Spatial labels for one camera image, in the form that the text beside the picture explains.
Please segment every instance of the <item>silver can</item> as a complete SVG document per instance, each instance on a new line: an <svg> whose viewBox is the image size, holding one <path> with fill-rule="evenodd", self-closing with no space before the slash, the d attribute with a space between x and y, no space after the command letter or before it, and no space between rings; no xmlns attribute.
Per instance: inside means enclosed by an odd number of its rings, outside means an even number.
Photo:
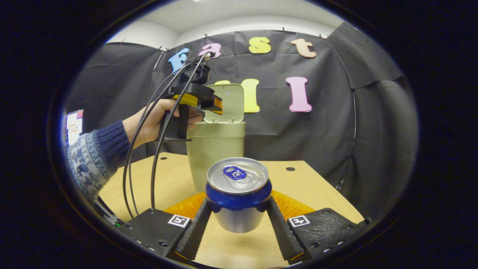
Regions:
<svg viewBox="0 0 478 269"><path fill-rule="evenodd" d="M267 168L242 157L227 158L207 172L206 195L219 225L233 233L246 233L261 223L272 184Z"/></svg>

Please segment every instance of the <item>blue pull tab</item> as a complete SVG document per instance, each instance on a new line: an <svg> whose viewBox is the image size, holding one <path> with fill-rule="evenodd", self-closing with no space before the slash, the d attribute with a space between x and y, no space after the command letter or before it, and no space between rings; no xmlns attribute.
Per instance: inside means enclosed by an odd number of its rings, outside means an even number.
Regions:
<svg viewBox="0 0 478 269"><path fill-rule="evenodd" d="M237 166L228 166L222 172L233 180L244 179L247 176L247 173Z"/></svg>

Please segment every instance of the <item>black fabric curtain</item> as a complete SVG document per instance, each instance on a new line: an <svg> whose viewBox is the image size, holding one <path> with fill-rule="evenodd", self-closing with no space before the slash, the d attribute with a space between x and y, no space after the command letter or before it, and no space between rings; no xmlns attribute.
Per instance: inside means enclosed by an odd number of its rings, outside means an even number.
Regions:
<svg viewBox="0 0 478 269"><path fill-rule="evenodd" d="M271 51L252 54L249 40L267 37ZM313 44L314 58L292 40ZM344 23L327 39L270 30L219 34L167 52L128 43L105 44L86 64L66 110L84 109L84 131L105 127L141 109L173 68L168 59L184 48L191 59L204 45L221 44L208 61L207 84L259 80L258 113L246 113L245 156L258 160L304 160L364 216L388 210L413 167L418 122L413 96L393 60L372 40ZM287 77L307 78L310 112L291 112ZM133 161L154 154L156 143L135 150ZM184 143L163 150L186 154Z"/></svg>

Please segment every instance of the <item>sweater sleeve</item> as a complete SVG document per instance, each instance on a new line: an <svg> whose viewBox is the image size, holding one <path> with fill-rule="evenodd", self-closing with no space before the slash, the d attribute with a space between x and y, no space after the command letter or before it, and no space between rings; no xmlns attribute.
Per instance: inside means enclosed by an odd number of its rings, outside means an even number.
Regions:
<svg viewBox="0 0 478 269"><path fill-rule="evenodd" d="M130 142L123 123L81 135L67 149L71 172L82 192L94 201L126 158Z"/></svg>

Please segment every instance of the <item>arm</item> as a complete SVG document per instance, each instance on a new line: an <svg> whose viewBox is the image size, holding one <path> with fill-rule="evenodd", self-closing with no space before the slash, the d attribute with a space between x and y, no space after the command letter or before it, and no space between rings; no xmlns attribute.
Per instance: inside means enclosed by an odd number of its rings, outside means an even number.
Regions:
<svg viewBox="0 0 478 269"><path fill-rule="evenodd" d="M174 100L171 99L160 100L156 104L144 122L133 148L154 141L158 137L164 112L171 110L173 105ZM96 199L101 188L126 159L131 139L144 109L106 128L83 134L68 147L67 158L73 177L90 201ZM174 116L178 117L179 112L175 111ZM194 123L201 120L202 115L190 109L188 129L193 128Z"/></svg>

